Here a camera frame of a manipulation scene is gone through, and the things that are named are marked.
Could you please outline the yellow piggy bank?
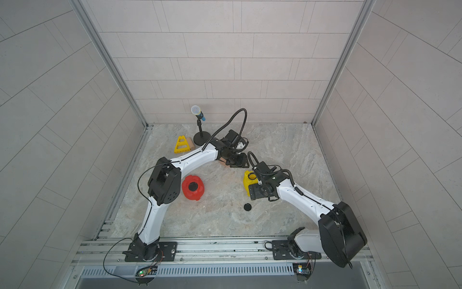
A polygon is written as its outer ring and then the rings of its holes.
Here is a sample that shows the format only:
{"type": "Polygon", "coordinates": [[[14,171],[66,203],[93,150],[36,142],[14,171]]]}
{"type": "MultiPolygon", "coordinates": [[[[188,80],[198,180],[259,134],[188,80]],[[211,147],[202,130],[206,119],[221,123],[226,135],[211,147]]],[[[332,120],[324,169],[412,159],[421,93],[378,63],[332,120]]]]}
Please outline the yellow piggy bank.
{"type": "Polygon", "coordinates": [[[244,184],[245,191],[247,192],[247,196],[250,196],[249,187],[252,184],[258,184],[258,183],[259,183],[259,180],[258,180],[256,174],[254,173],[254,171],[245,171],[244,172],[243,184],[244,184]]]}

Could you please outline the red piggy bank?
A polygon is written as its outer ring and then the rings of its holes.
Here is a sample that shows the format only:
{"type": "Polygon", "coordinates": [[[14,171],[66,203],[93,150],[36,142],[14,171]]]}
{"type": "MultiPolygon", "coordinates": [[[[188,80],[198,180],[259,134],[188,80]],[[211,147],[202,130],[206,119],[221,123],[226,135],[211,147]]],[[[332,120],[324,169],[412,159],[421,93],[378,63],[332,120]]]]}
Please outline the red piggy bank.
{"type": "Polygon", "coordinates": [[[205,192],[205,186],[200,177],[189,175],[182,183],[182,191],[187,199],[199,201],[205,192]]]}

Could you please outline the pink piggy bank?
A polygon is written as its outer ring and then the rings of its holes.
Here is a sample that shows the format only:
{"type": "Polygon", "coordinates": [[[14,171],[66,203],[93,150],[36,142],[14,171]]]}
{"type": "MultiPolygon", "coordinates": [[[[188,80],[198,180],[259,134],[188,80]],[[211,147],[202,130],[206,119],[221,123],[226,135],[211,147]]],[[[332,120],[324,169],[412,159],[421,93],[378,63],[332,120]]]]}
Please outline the pink piggy bank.
{"type": "Polygon", "coordinates": [[[229,161],[226,160],[226,159],[223,158],[223,157],[220,157],[218,160],[219,160],[219,162],[220,162],[222,165],[224,165],[224,166],[229,166],[229,165],[230,165],[229,161]]]}

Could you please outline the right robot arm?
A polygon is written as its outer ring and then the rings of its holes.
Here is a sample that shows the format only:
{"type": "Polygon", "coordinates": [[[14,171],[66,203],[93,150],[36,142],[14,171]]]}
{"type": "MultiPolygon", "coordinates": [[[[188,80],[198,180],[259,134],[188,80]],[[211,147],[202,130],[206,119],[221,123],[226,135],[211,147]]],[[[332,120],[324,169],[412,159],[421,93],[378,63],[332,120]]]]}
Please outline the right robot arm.
{"type": "Polygon", "coordinates": [[[249,186],[253,199],[283,200],[318,225],[318,232],[311,233],[300,227],[289,235],[284,249],[293,258],[303,259],[309,252],[316,252],[326,254],[335,265],[345,267],[367,245],[362,227],[347,203],[334,204],[315,196],[298,185],[287,169],[276,170],[260,162],[252,171],[258,180],[249,186]]]}

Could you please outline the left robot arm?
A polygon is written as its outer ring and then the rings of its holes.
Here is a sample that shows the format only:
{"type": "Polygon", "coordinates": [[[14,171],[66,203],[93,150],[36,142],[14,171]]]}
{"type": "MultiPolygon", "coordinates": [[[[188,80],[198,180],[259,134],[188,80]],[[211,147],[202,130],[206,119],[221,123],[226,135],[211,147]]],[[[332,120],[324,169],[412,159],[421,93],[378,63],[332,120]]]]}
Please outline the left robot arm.
{"type": "Polygon", "coordinates": [[[229,167],[248,167],[244,153],[249,141],[230,130],[225,137],[171,160],[160,158],[148,180],[148,208],[142,226],[135,234],[128,250],[124,251],[126,262],[152,261],[160,252],[161,225],[170,204],[181,193],[182,180],[193,170],[209,162],[223,159],[229,167]]]}

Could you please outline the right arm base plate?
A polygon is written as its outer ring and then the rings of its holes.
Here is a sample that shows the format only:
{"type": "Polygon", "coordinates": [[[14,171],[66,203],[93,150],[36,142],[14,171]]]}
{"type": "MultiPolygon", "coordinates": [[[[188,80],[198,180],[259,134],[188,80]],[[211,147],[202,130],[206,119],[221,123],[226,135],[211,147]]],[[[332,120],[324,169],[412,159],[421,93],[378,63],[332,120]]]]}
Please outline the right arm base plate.
{"type": "Polygon", "coordinates": [[[273,240],[265,242],[265,249],[273,254],[274,260],[320,260],[322,255],[319,252],[303,252],[295,242],[288,240],[273,240]]]}

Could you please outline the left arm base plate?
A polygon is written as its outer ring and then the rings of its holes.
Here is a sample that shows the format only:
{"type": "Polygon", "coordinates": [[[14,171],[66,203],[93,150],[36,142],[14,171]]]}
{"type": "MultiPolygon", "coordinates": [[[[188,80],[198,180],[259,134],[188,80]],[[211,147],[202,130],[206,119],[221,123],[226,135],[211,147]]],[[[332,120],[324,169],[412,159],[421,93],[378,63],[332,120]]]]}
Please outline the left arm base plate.
{"type": "Polygon", "coordinates": [[[155,242],[152,244],[144,244],[141,241],[133,241],[126,251],[122,254],[125,255],[126,262],[148,262],[148,261],[174,261],[177,242],[155,242]]]}

